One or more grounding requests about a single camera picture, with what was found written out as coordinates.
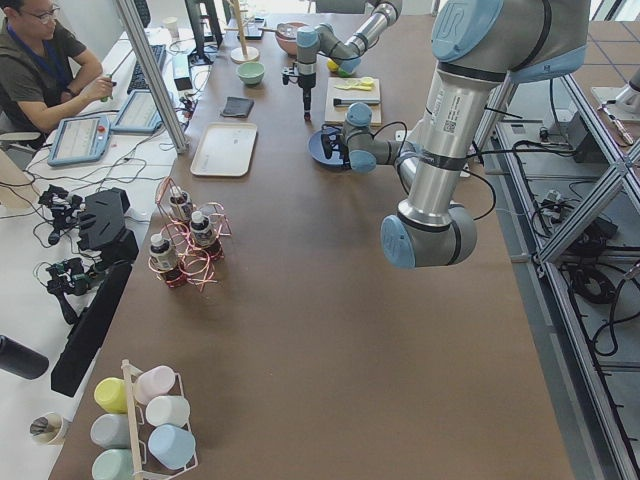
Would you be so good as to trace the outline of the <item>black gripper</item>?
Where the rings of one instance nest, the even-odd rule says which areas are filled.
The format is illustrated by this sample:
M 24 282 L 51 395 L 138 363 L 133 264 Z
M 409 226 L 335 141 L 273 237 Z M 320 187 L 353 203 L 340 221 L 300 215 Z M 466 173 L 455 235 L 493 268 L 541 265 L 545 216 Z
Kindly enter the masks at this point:
M 316 86 L 316 63 L 301 63 L 294 61 L 290 66 L 281 71 L 284 85 L 296 83 L 302 88 L 303 117 L 304 112 L 311 115 L 311 89 Z
M 341 134 L 335 130 L 325 132 L 320 135 L 322 163 L 344 163 L 345 153 L 344 145 L 341 140 Z

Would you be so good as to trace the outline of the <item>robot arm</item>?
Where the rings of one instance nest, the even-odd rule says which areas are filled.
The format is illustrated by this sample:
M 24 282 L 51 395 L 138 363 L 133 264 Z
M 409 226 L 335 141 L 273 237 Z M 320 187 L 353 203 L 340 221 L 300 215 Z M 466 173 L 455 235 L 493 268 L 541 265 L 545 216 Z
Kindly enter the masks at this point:
M 315 27 L 302 26 L 296 31 L 296 60 L 282 70 L 282 81 L 287 85 L 295 80 L 302 89 L 304 120 L 311 120 L 312 89 L 316 86 L 317 56 L 333 61 L 338 73 L 353 74 L 361 57 L 376 43 L 382 32 L 396 23 L 402 12 L 401 0 L 369 1 L 373 6 L 370 16 L 342 41 L 329 23 Z
M 371 109 L 346 114 L 337 148 L 352 170 L 392 165 L 409 193 L 381 224 L 387 260 L 399 268 L 454 265 L 473 252 L 475 222 L 452 196 L 490 92 L 557 78 L 584 62 L 587 1 L 449 1 L 437 15 L 437 60 L 427 105 L 412 138 L 379 141 Z

